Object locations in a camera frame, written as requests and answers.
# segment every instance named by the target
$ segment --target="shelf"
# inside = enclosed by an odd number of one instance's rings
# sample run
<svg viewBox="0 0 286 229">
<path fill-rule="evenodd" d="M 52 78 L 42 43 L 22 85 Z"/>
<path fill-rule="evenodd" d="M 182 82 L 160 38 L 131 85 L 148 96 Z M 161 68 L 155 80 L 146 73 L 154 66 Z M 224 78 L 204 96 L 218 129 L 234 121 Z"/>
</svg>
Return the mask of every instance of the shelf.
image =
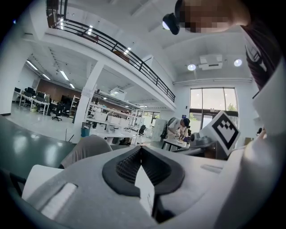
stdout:
<svg viewBox="0 0 286 229">
<path fill-rule="evenodd" d="M 108 94 L 108 93 L 106 93 L 104 91 L 99 91 L 99 93 L 95 92 L 94 96 L 97 97 L 97 98 L 100 98 L 100 99 L 107 98 L 105 100 L 106 102 L 115 104 L 117 106 L 121 106 L 121 107 L 123 107 L 125 109 L 128 109 L 128 110 L 132 110 L 132 109 L 140 109 L 140 110 L 142 110 L 142 107 L 140 107 L 138 105 L 135 105 L 135 104 L 133 104 L 131 102 L 127 102 L 127 101 L 124 101 L 122 99 L 119 99 L 119 98 L 117 98 L 115 96 L 112 96 L 111 94 Z"/>
<path fill-rule="evenodd" d="M 106 125 L 110 125 L 110 126 L 115 126 L 115 127 L 127 127 L 127 128 L 130 128 L 129 125 L 128 126 L 122 126 L 122 125 L 119 125 L 119 124 L 112 124 L 112 123 L 109 123 L 109 122 L 106 122 L 106 121 L 96 120 L 96 119 L 93 119 L 93 118 L 86 118 L 86 120 L 91 121 L 91 122 L 96 122 L 96 123 L 102 123 L 102 124 L 106 124 Z"/>
<path fill-rule="evenodd" d="M 125 116 L 129 116 L 129 117 L 132 117 L 132 118 L 136 118 L 135 115 L 125 114 L 125 113 L 122 113 L 122 112 L 119 112 L 119 111 L 116 111 L 116 110 L 109 109 L 109 108 L 104 107 L 104 106 L 95 105 L 95 104 L 90 104 L 90 106 L 95 106 L 97 108 L 101 108 L 103 110 L 108 110 L 108 111 L 111 111 L 111 112 L 114 112 L 114 113 L 117 113 L 117 114 L 120 114 L 120 115 L 125 115 Z"/>
</svg>

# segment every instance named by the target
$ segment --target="white cabinet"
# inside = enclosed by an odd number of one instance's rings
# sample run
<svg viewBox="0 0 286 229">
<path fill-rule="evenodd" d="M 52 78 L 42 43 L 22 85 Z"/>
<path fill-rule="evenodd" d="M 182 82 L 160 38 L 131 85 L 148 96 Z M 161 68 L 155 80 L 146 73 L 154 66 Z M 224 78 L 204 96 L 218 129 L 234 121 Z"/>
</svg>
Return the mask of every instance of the white cabinet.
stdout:
<svg viewBox="0 0 286 229">
<path fill-rule="evenodd" d="M 151 141 L 161 141 L 161 134 L 166 127 L 167 121 L 164 119 L 156 119 Z"/>
</svg>

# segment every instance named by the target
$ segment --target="ceiling light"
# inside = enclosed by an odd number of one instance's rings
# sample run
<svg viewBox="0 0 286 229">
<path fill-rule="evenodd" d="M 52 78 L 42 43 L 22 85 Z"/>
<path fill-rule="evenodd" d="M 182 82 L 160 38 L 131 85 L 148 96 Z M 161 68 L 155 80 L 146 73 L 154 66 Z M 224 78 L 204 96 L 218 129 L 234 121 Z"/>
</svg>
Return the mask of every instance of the ceiling light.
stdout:
<svg viewBox="0 0 286 229">
<path fill-rule="evenodd" d="M 61 19 L 61 30 L 63 30 L 63 18 Z"/>
<path fill-rule="evenodd" d="M 239 67 L 240 65 L 242 65 L 242 60 L 241 59 L 236 59 L 234 61 L 234 66 Z"/>
<path fill-rule="evenodd" d="M 167 26 L 166 22 L 163 21 L 162 24 L 163 24 L 163 28 L 164 28 L 165 30 L 170 30 L 170 28 L 169 28 L 169 26 Z"/>
<path fill-rule="evenodd" d="M 92 25 L 90 25 L 89 27 L 90 27 L 90 29 L 88 30 L 88 35 L 90 35 L 90 34 L 91 34 L 91 31 L 92 31 L 93 26 L 92 26 Z"/>
<path fill-rule="evenodd" d="M 45 78 L 47 78 L 48 80 L 50 80 L 50 78 L 49 78 L 49 77 L 47 77 L 45 74 L 43 74 L 43 76 L 44 76 Z"/>
<path fill-rule="evenodd" d="M 66 80 L 69 80 L 66 76 L 66 74 L 64 73 L 64 71 L 60 70 L 60 72 L 62 73 L 63 77 L 66 79 Z"/>
<path fill-rule="evenodd" d="M 189 71 L 194 71 L 196 69 L 196 65 L 194 65 L 194 64 L 190 64 L 189 66 L 188 66 L 188 70 Z"/>
<path fill-rule="evenodd" d="M 29 65 L 31 65 L 35 70 L 38 70 L 31 62 L 29 62 L 28 60 L 27 60 L 27 63 L 29 64 Z"/>
<path fill-rule="evenodd" d="M 130 47 L 129 47 L 129 48 L 127 48 L 127 49 L 125 50 L 125 52 L 124 52 L 124 55 L 126 55 L 130 50 L 131 50 L 131 48 L 130 48 Z"/>
</svg>

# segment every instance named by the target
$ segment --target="tree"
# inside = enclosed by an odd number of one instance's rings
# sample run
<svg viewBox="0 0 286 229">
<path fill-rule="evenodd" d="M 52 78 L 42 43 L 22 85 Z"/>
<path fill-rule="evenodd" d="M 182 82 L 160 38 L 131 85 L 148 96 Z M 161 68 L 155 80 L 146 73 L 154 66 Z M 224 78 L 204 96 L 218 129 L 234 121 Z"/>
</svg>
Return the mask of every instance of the tree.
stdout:
<svg viewBox="0 0 286 229">
<path fill-rule="evenodd" d="M 197 121 L 197 119 L 193 116 L 193 113 L 189 114 L 189 120 Z"/>
<path fill-rule="evenodd" d="M 227 110 L 230 110 L 230 111 L 237 111 L 236 110 L 236 107 L 233 106 L 231 103 L 227 106 Z"/>
</svg>

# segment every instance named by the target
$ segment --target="blue trash bin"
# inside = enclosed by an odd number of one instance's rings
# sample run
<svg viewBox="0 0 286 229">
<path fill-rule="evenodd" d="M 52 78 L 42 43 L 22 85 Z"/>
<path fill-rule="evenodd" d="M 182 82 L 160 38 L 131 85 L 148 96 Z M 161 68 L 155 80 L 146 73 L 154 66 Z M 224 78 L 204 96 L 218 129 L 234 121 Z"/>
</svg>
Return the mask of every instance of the blue trash bin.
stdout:
<svg viewBox="0 0 286 229">
<path fill-rule="evenodd" d="M 81 128 L 81 136 L 87 137 L 89 136 L 90 129 Z"/>
</svg>

